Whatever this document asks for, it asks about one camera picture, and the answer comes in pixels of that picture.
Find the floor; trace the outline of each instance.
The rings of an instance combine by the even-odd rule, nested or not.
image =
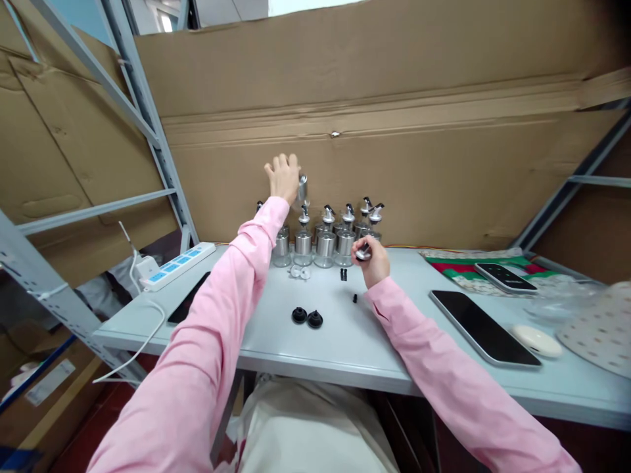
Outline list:
[[[158,357],[142,354],[138,361],[145,370],[151,371]],[[84,473],[92,454],[133,393],[134,390],[128,384],[107,384],[50,472]],[[627,432],[549,418],[538,420],[561,440],[563,447],[578,461],[585,473],[616,472],[620,471],[621,465],[631,463],[631,434]],[[436,422],[436,435],[443,473],[482,471],[440,420]]]

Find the white table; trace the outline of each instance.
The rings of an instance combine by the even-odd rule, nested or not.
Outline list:
[[[145,293],[95,332],[104,345],[138,350],[160,320],[146,301],[152,299],[171,313],[203,274],[212,269],[227,247],[217,251],[156,293]],[[467,343],[429,299],[430,290],[460,287],[433,269],[416,250],[389,249],[392,278],[427,317],[453,337],[526,410],[534,415],[631,430],[631,380],[605,371],[569,350],[556,360],[542,359],[539,371],[503,369],[490,365]],[[348,269],[348,282],[339,268],[312,265],[309,281],[289,279],[287,269],[272,267],[268,283],[250,320],[238,368],[332,382],[398,394],[422,395],[409,377],[379,322],[362,298],[362,273]],[[353,295],[358,295],[353,304]],[[553,334],[523,310],[528,300],[468,294],[499,324],[526,323]],[[319,330],[291,321],[296,306],[317,309],[324,318]],[[159,355],[173,326],[164,325],[145,352]]]

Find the metal rack frame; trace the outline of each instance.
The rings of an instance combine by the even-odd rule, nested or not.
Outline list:
[[[0,262],[22,288],[37,298],[52,315],[83,340],[97,356],[110,367],[117,368],[129,360],[129,354],[126,351],[106,348],[92,337],[94,331],[101,325],[100,320],[26,237],[165,196],[169,198],[182,230],[182,246],[188,245],[189,238],[192,239],[193,244],[199,243],[199,237],[133,40],[133,31],[137,32],[137,26],[131,11],[126,10],[126,4],[123,4],[122,0],[97,2],[112,45],[122,58],[121,69],[133,104],[50,1],[31,0],[31,2],[95,76],[112,100],[145,135],[160,173],[164,190],[76,212],[68,212],[23,225],[14,225],[0,211]],[[184,2],[184,4],[188,9],[189,2]],[[187,17],[188,12],[181,17],[178,27],[185,27]],[[18,22],[17,16],[14,15],[13,18]],[[119,375],[126,380],[141,381],[146,376],[146,372],[134,361],[124,370],[121,370]]]
[[[193,244],[199,243],[199,238],[133,40],[134,34],[138,34],[138,29],[129,5],[124,0],[97,1],[97,6],[108,28],[112,45],[122,58],[121,67],[133,104],[50,1],[31,0],[31,2],[103,85],[112,100],[143,132],[160,173],[164,190],[76,212],[68,212],[23,225],[14,225],[0,211],[0,262],[20,286],[36,297],[46,309],[66,325],[72,333],[83,340],[105,363],[116,368],[129,360],[129,354],[126,351],[106,348],[92,337],[101,322],[35,249],[26,236],[168,196],[182,230],[182,248],[187,248],[189,238],[192,239]],[[184,0],[182,4],[184,7],[177,25],[179,30],[185,29],[188,22],[195,23],[197,17],[194,0]],[[618,103],[615,108],[626,108],[628,101],[627,99]],[[577,172],[570,176],[559,191],[549,199],[548,203],[511,246],[521,246],[525,251],[529,251],[582,185],[631,187],[631,179],[593,175],[630,126],[631,112],[625,115],[604,138],[603,142],[587,157]],[[140,381],[146,372],[137,362],[133,362],[121,370],[119,374],[123,379]]]
[[[630,99],[616,102],[614,109],[627,108]],[[520,246],[529,252],[547,231],[552,222],[559,216],[565,206],[572,200],[583,185],[606,185],[612,187],[631,187],[631,179],[627,177],[595,176],[594,173],[615,148],[620,139],[631,127],[631,111],[628,111],[610,130],[602,141],[577,167],[573,175],[561,185],[559,190],[546,202],[546,205],[530,221],[523,232],[511,243],[511,247]]]

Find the smartphone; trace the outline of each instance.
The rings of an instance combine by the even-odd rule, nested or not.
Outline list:
[[[525,279],[495,263],[476,263],[475,270],[509,294],[536,294],[537,288]]]
[[[429,297],[467,341],[492,365],[539,369],[542,364],[489,314],[461,292],[431,291]]]
[[[210,271],[202,276],[195,287],[193,287],[193,289],[191,289],[191,291],[186,295],[182,303],[177,307],[177,309],[173,311],[171,317],[169,317],[168,323],[177,325],[184,319],[186,319],[189,314],[191,304],[193,303],[193,299],[195,299],[195,294],[197,294],[199,288],[202,286],[202,284],[204,284],[204,281],[208,279],[208,276],[210,276]]]

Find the computer mouse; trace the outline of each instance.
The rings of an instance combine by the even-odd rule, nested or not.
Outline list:
[[[537,328],[528,325],[513,325],[511,333],[537,355],[558,358],[563,353],[559,342]]]

